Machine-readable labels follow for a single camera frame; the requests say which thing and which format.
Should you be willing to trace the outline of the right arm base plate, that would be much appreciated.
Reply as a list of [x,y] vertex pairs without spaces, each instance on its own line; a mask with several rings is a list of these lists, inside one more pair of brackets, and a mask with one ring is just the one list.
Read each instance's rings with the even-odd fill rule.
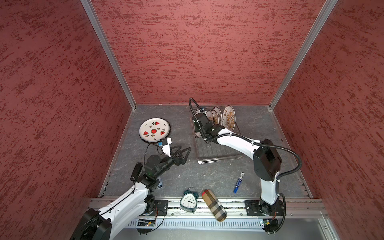
[[245,200],[247,216],[282,217],[286,210],[286,204],[277,200],[270,205],[262,200]]

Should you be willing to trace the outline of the white plate red text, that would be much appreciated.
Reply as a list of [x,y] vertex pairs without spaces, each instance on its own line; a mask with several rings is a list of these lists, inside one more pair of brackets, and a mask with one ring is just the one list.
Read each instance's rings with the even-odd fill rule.
[[[201,111],[199,109],[196,110],[195,112],[195,115],[201,113]],[[201,131],[200,129],[198,128],[198,125],[197,124],[194,124],[194,128],[195,128],[195,137],[196,138],[200,138],[201,137]]]

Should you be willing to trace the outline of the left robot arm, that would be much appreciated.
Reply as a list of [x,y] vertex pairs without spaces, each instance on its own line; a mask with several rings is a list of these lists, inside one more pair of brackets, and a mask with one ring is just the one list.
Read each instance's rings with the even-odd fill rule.
[[76,226],[71,240],[112,240],[136,217],[155,210],[152,195],[160,184],[159,177],[172,166],[184,165],[191,148],[181,146],[163,150],[166,155],[151,155],[145,164],[137,163],[133,171],[133,187],[99,210],[89,209]]

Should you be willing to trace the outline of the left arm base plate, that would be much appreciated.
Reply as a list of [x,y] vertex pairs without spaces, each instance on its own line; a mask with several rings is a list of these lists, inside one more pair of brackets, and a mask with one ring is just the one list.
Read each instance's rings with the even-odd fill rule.
[[164,216],[168,211],[168,200],[155,199],[147,203],[143,216]]

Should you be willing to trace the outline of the white plate red dots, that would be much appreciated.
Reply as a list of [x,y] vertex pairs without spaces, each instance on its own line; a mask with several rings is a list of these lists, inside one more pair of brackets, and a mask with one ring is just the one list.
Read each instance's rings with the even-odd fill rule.
[[219,115],[219,121],[220,121],[219,125],[221,125],[222,124],[222,112],[221,112],[219,107],[214,107],[213,109],[216,109],[216,112]]

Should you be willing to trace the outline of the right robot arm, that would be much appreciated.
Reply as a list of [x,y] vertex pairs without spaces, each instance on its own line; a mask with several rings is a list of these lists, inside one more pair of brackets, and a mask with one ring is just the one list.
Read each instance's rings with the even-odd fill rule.
[[[195,130],[201,133],[206,143],[232,148],[253,160],[254,172],[261,179],[262,188],[258,213],[270,216],[283,210],[282,216],[285,217],[287,202],[285,196],[279,193],[279,183],[282,177],[294,174],[302,168],[303,162],[300,156],[288,148],[274,145],[268,139],[253,140],[234,133],[224,126],[213,124],[193,98],[189,98],[189,107],[193,114]],[[282,159],[278,150],[292,154],[297,160],[297,166],[281,173]]]

